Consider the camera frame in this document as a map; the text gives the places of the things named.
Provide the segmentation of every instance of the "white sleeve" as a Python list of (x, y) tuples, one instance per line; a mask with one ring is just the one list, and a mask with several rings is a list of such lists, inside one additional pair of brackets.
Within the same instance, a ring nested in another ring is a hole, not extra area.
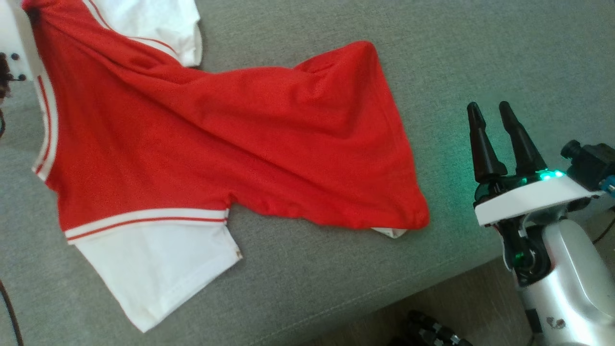
[(194, 0), (82, 1), (103, 27), (159, 49), (183, 66), (200, 64), (200, 16)]
[(146, 332), (242, 256), (226, 225), (137, 222), (74, 245)]
[(401, 228), (390, 228), (390, 227), (372, 227), (374, 231), (380, 232), (390, 238), (397, 239), (404, 235), (407, 230), (402, 230)]

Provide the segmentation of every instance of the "wooden floor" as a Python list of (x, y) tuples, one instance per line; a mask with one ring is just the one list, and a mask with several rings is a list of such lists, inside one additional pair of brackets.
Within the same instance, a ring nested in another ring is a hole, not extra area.
[[(614, 216), (613, 212), (596, 216), (585, 226), (587, 233), (594, 239)], [(615, 229), (597, 249), (615, 274)], [(303, 346), (386, 346), (400, 334), (412, 309), (436, 318), (474, 346), (527, 346), (531, 336), (512, 275), (497, 259)]]

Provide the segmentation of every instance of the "cable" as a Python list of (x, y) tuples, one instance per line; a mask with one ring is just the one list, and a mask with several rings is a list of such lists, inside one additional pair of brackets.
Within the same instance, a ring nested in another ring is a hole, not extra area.
[(4, 114), (2, 110), (0, 110), (0, 137), (4, 134), (4, 129), (6, 128), (6, 122), (4, 121)]
[(596, 245), (596, 243), (598, 243), (599, 241), (602, 240), (602, 238), (605, 237), (605, 235), (607, 233), (609, 233), (609, 231), (611, 230), (611, 228), (613, 227), (613, 225), (615, 225), (615, 218), (613, 218), (613, 221), (611, 221), (611, 223), (609, 223), (609, 225), (606, 227), (606, 229), (604, 230), (604, 232), (602, 232), (601, 235), (598, 236), (598, 238), (596, 238), (594, 241), (592, 241), (592, 244)]
[(9, 311), (10, 322), (13, 324), (13, 332), (15, 333), (15, 340), (17, 340), (17, 345), (23, 346), (22, 332), (19, 330), (19, 324), (17, 324), (15, 310), (13, 310), (13, 305), (10, 303), (9, 294), (4, 288), (2, 281), (0, 281), (0, 293), (2, 294), (2, 299), (4, 299), (4, 305), (6, 305), (6, 310)]

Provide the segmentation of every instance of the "gray couch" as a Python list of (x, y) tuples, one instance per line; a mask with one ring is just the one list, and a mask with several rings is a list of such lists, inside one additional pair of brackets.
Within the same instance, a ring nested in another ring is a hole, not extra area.
[[(478, 227), (472, 211), (470, 101), (482, 107), (509, 169), (501, 100), (553, 168), (566, 167), (558, 153), (569, 139), (612, 143), (612, 0), (196, 2), (208, 71), (293, 66), (354, 40), (372, 41), (431, 224), (393, 240), (236, 206), (229, 229), (245, 259), (142, 334), (59, 231), (54, 194), (30, 172), (42, 142), (39, 105), (32, 85), (14, 85), (2, 106), (0, 279), (27, 345), (298, 344), (499, 254), (498, 237)], [(0, 312), (0, 345), (12, 344)]]

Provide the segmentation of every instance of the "white stripe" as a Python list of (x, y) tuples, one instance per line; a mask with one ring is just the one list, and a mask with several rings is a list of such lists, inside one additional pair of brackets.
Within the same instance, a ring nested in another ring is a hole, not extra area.
[(110, 27), (105, 25), (105, 21), (103, 21), (103, 19), (100, 18), (100, 16), (98, 16), (98, 13), (96, 12), (96, 8), (94, 8), (94, 6), (92, 6), (92, 4), (88, 0), (83, 0), (83, 5), (87, 7), (87, 9), (90, 11), (90, 13), (94, 17), (94, 19), (98, 22), (98, 24), (100, 24), (100, 26), (102, 26), (105, 29), (111, 29)]
[[(119, 214), (119, 215), (107, 217), (105, 219), (87, 223), (79, 227), (71, 228), (70, 230), (65, 231), (64, 234), (66, 235), (67, 238), (72, 238), (75, 236), (82, 235), (84, 233), (98, 230), (100, 228), (110, 227), (118, 223), (138, 221), (141, 219), (152, 219), (152, 218), (158, 218), (158, 217), (193, 217), (193, 218), (200, 218), (200, 219), (226, 219), (228, 217), (228, 209), (218, 211), (218, 210), (207, 210), (207, 209), (166, 208), (166, 209), (147, 209), (147, 210), (142, 210), (142, 211), (133, 211), (133, 212), (127, 212), (125, 214)], [(145, 222), (203, 223), (204, 221), (161, 220), (161, 221), (145, 221)]]
[(69, 245), (75, 245), (82, 243), (84, 241), (91, 241), (93, 239), (97, 239), (101, 236), (107, 236), (109, 234), (116, 234), (117, 232), (121, 233), (123, 231), (134, 230), (135, 227), (140, 229), (154, 229), (157, 227), (200, 227), (200, 229), (207, 229), (208, 227), (219, 227), (220, 225), (224, 226), (226, 222), (213, 222), (213, 221), (195, 221), (195, 220), (157, 220), (157, 221), (134, 221), (130, 223), (120, 224), (119, 226), (107, 228), (103, 231), (95, 231), (92, 234), (85, 235), (78, 238), (68, 238), (67, 242)]
[(36, 169), (42, 164), (42, 159), (45, 156), (45, 152), (47, 151), (47, 146), (49, 145), (49, 120), (47, 120), (47, 107), (45, 107), (45, 98), (42, 95), (41, 85), (38, 81), (38, 78), (34, 82), (34, 86), (36, 88), (36, 95), (38, 95), (39, 104), (41, 106), (42, 111), (42, 124), (45, 129), (45, 135), (42, 140), (42, 147), (39, 151), (39, 156), (34, 162), (34, 166), (32, 166), (32, 171), (36, 172)]
[[(47, 74), (47, 70), (43, 67), (41, 73), (42, 87), (45, 90), (45, 96), (47, 97), (47, 104), (49, 105), (49, 116), (47, 116), (47, 110), (45, 108), (45, 100), (42, 96), (42, 90), (39, 85), (38, 80), (36, 81), (36, 91), (39, 95), (39, 103), (41, 104), (41, 108), (43, 110), (43, 123), (45, 125), (45, 139), (43, 140), (43, 144), (41, 150), (39, 152), (39, 157), (35, 161), (34, 167), (32, 170), (36, 172), (38, 167), (42, 164), (41, 170), (38, 173), (39, 178), (42, 181), (46, 181), (49, 176), (49, 172), (51, 171), (51, 167), (55, 161), (55, 154), (58, 148), (58, 108), (57, 103), (55, 101), (54, 88), (51, 85), (51, 79), (49, 79), (49, 75)], [(47, 152), (47, 147), (49, 146), (49, 154), (45, 161), (43, 161), (45, 157), (45, 153)]]

